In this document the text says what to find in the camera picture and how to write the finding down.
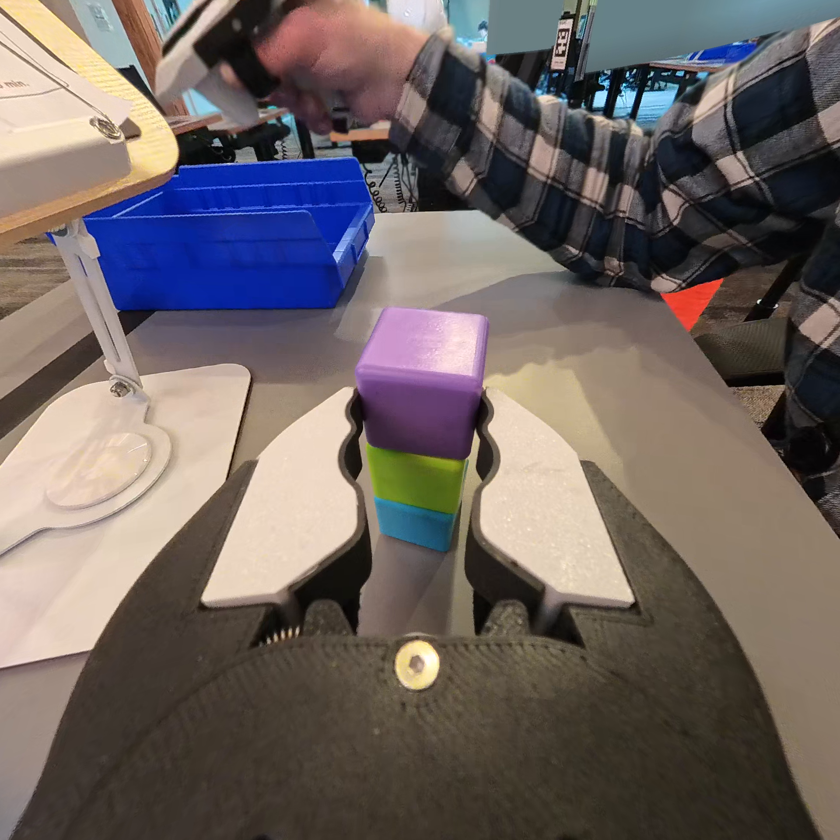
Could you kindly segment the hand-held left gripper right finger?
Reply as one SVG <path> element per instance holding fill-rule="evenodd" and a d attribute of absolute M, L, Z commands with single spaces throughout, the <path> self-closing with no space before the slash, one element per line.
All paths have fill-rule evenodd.
<path fill-rule="evenodd" d="M 475 632 L 501 602 L 523 606 L 534 634 L 573 634 L 573 608 L 636 621 L 636 596 L 572 446 L 496 387 L 481 396 L 476 432 L 465 542 Z"/>

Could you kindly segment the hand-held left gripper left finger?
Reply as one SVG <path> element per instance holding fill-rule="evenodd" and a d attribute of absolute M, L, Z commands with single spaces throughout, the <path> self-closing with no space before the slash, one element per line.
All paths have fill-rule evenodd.
<path fill-rule="evenodd" d="M 259 455 L 202 594 L 211 609 L 273 606 L 302 623 L 310 604 L 338 604 L 351 631 L 372 568 L 362 468 L 361 400 L 346 386 Z"/>

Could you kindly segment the light blue cube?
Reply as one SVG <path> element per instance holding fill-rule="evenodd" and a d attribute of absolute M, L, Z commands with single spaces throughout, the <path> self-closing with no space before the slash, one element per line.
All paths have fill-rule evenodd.
<path fill-rule="evenodd" d="M 447 552 L 452 543 L 457 515 L 398 501 L 374 498 L 380 534 L 436 552 Z"/>

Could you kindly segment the green cube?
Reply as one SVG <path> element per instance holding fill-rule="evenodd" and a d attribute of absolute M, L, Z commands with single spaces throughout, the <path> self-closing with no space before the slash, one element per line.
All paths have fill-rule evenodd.
<path fill-rule="evenodd" d="M 455 515 L 468 460 L 410 454 L 366 444 L 374 496 L 413 508 Z"/>

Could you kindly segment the purple cube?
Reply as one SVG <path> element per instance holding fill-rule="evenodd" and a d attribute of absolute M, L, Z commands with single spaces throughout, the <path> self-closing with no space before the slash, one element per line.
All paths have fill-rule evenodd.
<path fill-rule="evenodd" d="M 389 307 L 355 367 L 367 442 L 412 455 L 469 455 L 485 379 L 489 321 Z"/>

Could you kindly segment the blue plastic bin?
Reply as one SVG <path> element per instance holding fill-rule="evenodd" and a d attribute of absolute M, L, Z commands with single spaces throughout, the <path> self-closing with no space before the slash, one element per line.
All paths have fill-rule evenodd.
<path fill-rule="evenodd" d="M 333 308 L 374 221 L 353 157 L 183 166 L 85 217 L 121 311 Z"/>

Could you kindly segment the person's right forearm plaid sleeve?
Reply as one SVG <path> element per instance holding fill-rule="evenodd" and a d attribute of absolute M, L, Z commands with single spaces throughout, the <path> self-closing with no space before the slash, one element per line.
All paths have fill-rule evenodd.
<path fill-rule="evenodd" d="M 671 292 L 812 252 L 838 295 L 838 19 L 773 38 L 652 132 L 537 97 L 443 35 L 407 77 L 391 141 L 581 277 Z"/>

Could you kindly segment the person's right hand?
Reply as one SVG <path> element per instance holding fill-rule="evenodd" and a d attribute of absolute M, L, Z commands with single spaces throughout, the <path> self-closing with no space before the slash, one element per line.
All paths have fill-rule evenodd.
<path fill-rule="evenodd" d="M 327 134 L 337 98 L 363 125 L 392 121 L 429 34 L 357 2 L 316 2 L 291 11 L 257 41 L 261 65 L 280 86 L 274 102 L 310 131 Z"/>

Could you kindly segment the white metal stand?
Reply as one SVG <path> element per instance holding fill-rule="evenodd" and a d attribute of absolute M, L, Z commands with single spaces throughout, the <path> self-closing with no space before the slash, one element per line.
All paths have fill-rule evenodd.
<path fill-rule="evenodd" d="M 54 242 L 108 381 L 49 404 L 2 463 L 1 667 L 92 650 L 154 556 L 228 475 L 251 377 L 140 376 L 81 220 Z"/>

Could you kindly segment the wooden board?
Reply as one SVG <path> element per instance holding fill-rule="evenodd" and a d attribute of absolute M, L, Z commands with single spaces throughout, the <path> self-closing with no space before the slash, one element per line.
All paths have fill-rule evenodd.
<path fill-rule="evenodd" d="M 47 233 L 69 221 L 165 184 L 174 174 L 179 150 L 175 136 L 149 100 L 41 2 L 2 1 L 3 12 L 27 35 L 63 60 L 96 88 L 131 102 L 129 118 L 140 136 L 128 141 L 131 170 L 117 181 L 59 197 L 36 208 L 2 217 L 1 250 Z"/>

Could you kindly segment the black office chair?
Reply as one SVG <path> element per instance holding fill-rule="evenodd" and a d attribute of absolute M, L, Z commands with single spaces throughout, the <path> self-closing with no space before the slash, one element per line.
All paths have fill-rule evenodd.
<path fill-rule="evenodd" d="M 790 259 L 743 321 L 695 338 L 701 352 L 728 386 L 784 383 L 787 326 L 775 313 L 784 294 L 800 278 L 808 258 L 803 253 Z"/>

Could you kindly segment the red triangular object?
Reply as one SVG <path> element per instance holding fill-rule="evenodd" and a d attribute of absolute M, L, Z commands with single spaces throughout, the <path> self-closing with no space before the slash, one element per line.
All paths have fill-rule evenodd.
<path fill-rule="evenodd" d="M 660 297 L 683 328 L 690 332 L 718 292 L 722 282 L 723 279 L 712 280 L 685 290 L 665 293 Z"/>

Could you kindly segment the person's plaid shirt torso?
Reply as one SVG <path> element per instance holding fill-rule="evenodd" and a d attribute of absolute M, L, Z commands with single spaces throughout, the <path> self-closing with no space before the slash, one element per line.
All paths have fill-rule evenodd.
<path fill-rule="evenodd" d="M 791 306 L 782 458 L 839 533 L 839 232 L 826 229 Z"/>

